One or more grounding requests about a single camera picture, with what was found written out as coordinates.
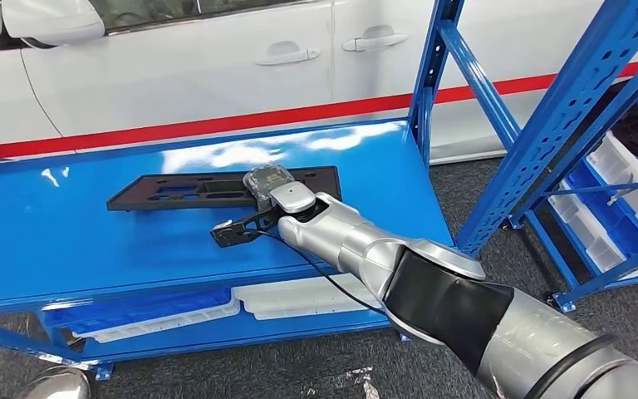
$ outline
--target silver robotic arm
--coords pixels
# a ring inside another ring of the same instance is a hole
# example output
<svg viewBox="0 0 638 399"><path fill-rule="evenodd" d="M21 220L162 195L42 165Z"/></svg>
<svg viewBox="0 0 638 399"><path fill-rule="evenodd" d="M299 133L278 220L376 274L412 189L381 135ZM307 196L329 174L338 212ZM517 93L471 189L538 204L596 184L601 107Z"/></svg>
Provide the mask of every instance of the silver robotic arm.
<svg viewBox="0 0 638 399"><path fill-rule="evenodd" d="M450 348L498 397L638 397L638 363L480 263L427 239L375 227L356 209L294 181L270 191L281 237L356 276L393 326Z"/></svg>

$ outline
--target red stripe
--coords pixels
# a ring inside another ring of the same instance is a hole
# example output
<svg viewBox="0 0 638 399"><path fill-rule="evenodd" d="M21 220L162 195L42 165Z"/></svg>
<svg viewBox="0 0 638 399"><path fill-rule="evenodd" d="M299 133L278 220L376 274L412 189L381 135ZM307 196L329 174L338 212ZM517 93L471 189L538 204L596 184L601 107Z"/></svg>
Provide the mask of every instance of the red stripe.
<svg viewBox="0 0 638 399"><path fill-rule="evenodd" d="M628 64L620 77L632 76L638 71L638 62ZM549 87L556 74L530 76L508 81L496 81L495 88L501 95L524 91L542 90ZM146 141L167 140L194 135L208 135L223 131L237 131L264 126L285 125L287 123L315 121L340 116L367 114L371 112L399 110L410 106L411 94L366 98L362 100L337 102L320 106L304 106L289 110L259 112L239 116L207 119L204 121L174 123L172 125L140 127L122 131L107 131L89 135L57 137L54 139L20 141L0 144L0 158L37 155L59 151L83 150L126 145ZM436 103L470 100L474 94L469 86L450 87L439 90Z"/></svg>

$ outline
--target black fixture plate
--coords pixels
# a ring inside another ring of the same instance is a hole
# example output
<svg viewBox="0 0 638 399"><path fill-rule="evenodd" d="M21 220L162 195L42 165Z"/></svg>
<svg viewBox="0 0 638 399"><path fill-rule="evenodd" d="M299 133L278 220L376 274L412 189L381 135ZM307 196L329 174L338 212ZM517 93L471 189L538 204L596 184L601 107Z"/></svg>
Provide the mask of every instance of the black fixture plate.
<svg viewBox="0 0 638 399"><path fill-rule="evenodd" d="M288 170L311 191L341 200L335 166ZM156 210L256 206L242 172L142 175L106 201L108 210Z"/></svg>

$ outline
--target white car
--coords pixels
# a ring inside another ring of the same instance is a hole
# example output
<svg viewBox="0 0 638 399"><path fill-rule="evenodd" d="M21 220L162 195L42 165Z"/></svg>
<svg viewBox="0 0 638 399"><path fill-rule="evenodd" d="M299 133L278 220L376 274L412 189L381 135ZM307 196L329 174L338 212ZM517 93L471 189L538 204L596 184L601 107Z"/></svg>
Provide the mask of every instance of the white car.
<svg viewBox="0 0 638 399"><path fill-rule="evenodd" d="M601 3L465 1L459 30L521 124ZM403 116L432 5L2 0L0 158ZM502 153L465 86L449 61L433 162Z"/></svg>

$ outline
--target car door handle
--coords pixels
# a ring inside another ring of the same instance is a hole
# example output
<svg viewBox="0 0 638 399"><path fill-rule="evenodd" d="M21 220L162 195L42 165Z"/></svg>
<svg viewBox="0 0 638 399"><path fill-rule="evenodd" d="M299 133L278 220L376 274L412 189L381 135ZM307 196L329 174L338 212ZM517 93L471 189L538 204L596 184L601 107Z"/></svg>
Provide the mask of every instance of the car door handle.
<svg viewBox="0 0 638 399"><path fill-rule="evenodd" d="M407 35L404 33L393 33L388 36L374 37L371 39L357 37L343 42L341 48L347 52L364 52L365 50L373 48L394 46L395 44L400 44L405 40L407 40Z"/></svg>
<svg viewBox="0 0 638 399"><path fill-rule="evenodd" d="M283 54L277 54L272 56L265 56L255 60L258 65L282 65L291 64L294 62L309 61L312 58L319 57L321 50L317 47L305 47L294 52L285 52Z"/></svg>

